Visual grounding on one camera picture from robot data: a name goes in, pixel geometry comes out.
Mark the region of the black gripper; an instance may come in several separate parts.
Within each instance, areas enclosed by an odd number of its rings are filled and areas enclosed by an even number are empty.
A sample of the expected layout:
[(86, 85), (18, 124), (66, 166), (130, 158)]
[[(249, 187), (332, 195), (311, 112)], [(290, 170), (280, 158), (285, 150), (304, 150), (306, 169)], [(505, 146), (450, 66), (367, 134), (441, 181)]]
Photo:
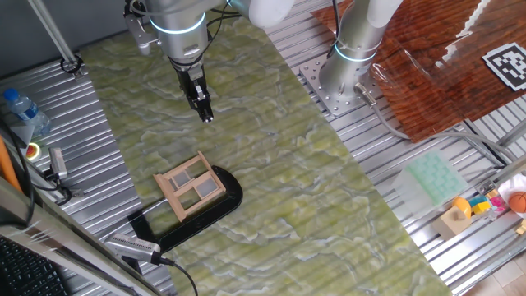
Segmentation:
[(176, 70), (180, 88), (187, 97), (190, 106), (198, 112), (203, 123), (210, 123), (214, 119), (210, 105), (210, 93), (207, 90), (205, 70), (202, 65), (190, 68), (188, 71)]

